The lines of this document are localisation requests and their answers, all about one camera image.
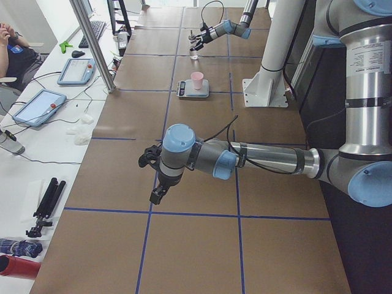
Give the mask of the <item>far blue teach pendant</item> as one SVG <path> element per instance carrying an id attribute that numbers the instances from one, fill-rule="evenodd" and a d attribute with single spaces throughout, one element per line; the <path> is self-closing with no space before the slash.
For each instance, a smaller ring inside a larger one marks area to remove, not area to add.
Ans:
<path id="1" fill-rule="evenodd" d="M 65 63 L 57 80 L 58 85 L 85 85 L 91 79 L 96 69 L 92 58 L 70 58 Z"/>

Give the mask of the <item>digital kitchen scale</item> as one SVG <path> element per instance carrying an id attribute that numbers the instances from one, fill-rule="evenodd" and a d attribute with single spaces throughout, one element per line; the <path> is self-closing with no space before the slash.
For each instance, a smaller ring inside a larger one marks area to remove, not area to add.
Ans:
<path id="1" fill-rule="evenodd" d="M 181 80 L 177 84 L 176 95 L 180 98 L 207 98 L 209 96 L 209 81 L 203 79 L 202 87 L 195 89 L 192 80 Z"/>

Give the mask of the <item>crumpled white tissue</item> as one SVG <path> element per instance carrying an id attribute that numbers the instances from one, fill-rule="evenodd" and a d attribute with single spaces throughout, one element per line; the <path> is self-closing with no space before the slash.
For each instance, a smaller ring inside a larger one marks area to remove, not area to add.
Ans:
<path id="1" fill-rule="evenodd" d="M 66 130 L 66 135 L 73 135 L 73 143 L 76 146 L 88 145 L 92 130 L 89 127 L 94 122 L 94 118 L 89 114 L 83 114 L 75 126 Z"/>

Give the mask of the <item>pink paper cup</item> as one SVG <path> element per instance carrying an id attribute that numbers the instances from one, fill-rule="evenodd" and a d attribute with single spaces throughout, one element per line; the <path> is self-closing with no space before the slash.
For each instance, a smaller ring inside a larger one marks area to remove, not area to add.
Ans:
<path id="1" fill-rule="evenodd" d="M 202 72 L 192 72 L 190 78 L 192 80 L 192 85 L 194 89 L 199 90 L 202 88 L 204 78 L 204 74 Z"/>

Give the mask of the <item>black computer mouse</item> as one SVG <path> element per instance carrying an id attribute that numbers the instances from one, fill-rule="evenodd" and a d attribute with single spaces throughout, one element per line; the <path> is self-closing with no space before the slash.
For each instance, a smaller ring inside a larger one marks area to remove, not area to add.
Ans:
<path id="1" fill-rule="evenodd" d="M 84 52 L 84 51 L 82 51 L 82 50 L 74 50 L 72 53 L 71 53 L 71 57 L 72 58 L 80 58 L 80 57 L 82 57 L 82 56 L 84 56 L 86 53 Z"/>

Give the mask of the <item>aluminium frame post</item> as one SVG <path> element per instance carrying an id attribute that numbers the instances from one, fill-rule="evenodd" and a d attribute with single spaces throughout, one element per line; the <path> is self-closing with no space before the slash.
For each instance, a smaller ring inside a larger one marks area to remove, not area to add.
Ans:
<path id="1" fill-rule="evenodd" d="M 96 62 L 96 66 L 106 85 L 106 88 L 109 93 L 112 93 L 116 86 L 105 62 L 99 43 L 93 33 L 88 14 L 83 6 L 82 0 L 70 0 L 69 2 L 73 8 L 80 28 L 86 37 L 86 40 L 88 41 L 89 49 L 91 50 L 92 56 Z"/>

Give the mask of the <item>near blue teach pendant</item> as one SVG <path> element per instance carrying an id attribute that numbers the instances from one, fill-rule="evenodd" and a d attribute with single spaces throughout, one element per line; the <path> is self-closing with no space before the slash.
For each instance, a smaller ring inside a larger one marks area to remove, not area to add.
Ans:
<path id="1" fill-rule="evenodd" d="M 39 127 L 66 102 L 67 96 L 47 89 L 40 90 L 13 116 L 18 124 Z"/>

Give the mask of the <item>blue teach pendant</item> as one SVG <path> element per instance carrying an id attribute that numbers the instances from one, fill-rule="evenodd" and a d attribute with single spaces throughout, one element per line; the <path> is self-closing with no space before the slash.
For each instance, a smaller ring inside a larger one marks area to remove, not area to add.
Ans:
<path id="1" fill-rule="evenodd" d="M 40 90 L 13 116 L 18 124 L 39 127 L 66 102 L 67 96 L 47 89 Z"/>
<path id="2" fill-rule="evenodd" d="M 92 58 L 70 58 L 65 63 L 57 80 L 58 85 L 85 85 L 91 79 L 96 69 Z"/>

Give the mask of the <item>seated person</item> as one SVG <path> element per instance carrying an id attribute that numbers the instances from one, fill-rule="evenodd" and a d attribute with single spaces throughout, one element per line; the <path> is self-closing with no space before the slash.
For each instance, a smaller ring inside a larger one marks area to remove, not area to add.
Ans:
<path id="1" fill-rule="evenodd" d="M 8 86 L 22 92 L 44 60 L 11 25 L 1 23 L 1 78 L 16 78 Z"/>

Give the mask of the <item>green plastic clamp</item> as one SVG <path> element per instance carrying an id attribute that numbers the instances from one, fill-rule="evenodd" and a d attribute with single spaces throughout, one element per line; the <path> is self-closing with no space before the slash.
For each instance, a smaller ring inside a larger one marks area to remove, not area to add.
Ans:
<path id="1" fill-rule="evenodd" d="M 72 48 L 73 45 L 71 45 L 68 41 L 63 41 L 62 43 L 59 44 L 59 47 L 61 49 L 61 53 L 65 54 L 67 51 L 67 48 Z"/>

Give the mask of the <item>black folded tripod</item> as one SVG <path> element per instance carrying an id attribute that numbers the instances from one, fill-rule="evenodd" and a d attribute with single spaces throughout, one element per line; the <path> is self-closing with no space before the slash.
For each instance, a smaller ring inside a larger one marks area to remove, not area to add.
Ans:
<path id="1" fill-rule="evenodd" d="M 48 219 L 51 217 L 65 185 L 65 181 L 60 181 L 59 183 L 57 178 L 51 179 L 42 201 L 40 202 L 36 212 L 33 214 L 33 216 L 37 218 L 36 226 L 32 227 L 30 231 L 26 231 L 26 235 L 29 238 L 41 237 L 42 228 L 51 227 L 53 225 L 53 222 L 48 221 Z"/>

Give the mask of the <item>red cylinder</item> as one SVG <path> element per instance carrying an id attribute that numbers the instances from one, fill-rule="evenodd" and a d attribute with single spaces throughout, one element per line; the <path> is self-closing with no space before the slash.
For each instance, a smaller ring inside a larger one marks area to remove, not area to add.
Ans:
<path id="1" fill-rule="evenodd" d="M 1 276 L 34 280 L 41 263 L 10 255 L 1 256 Z"/>

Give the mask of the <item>glass sauce bottle metal spout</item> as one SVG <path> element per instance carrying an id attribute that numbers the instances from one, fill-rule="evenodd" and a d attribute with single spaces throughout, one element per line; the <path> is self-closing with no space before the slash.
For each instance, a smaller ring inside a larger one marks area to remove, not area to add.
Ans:
<path id="1" fill-rule="evenodd" d="M 198 51 L 195 49 L 195 46 L 198 43 L 198 37 L 193 33 L 193 30 L 190 30 L 190 33 L 188 35 L 188 41 L 189 41 L 190 59 L 197 60 L 198 59 Z"/>

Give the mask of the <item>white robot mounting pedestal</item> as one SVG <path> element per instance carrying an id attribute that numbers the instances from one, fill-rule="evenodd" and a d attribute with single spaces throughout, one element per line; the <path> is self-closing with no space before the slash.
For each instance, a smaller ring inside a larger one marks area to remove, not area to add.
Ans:
<path id="1" fill-rule="evenodd" d="M 280 0 L 271 21 L 260 70 L 243 80 L 246 107 L 288 107 L 283 69 L 305 0 Z"/>

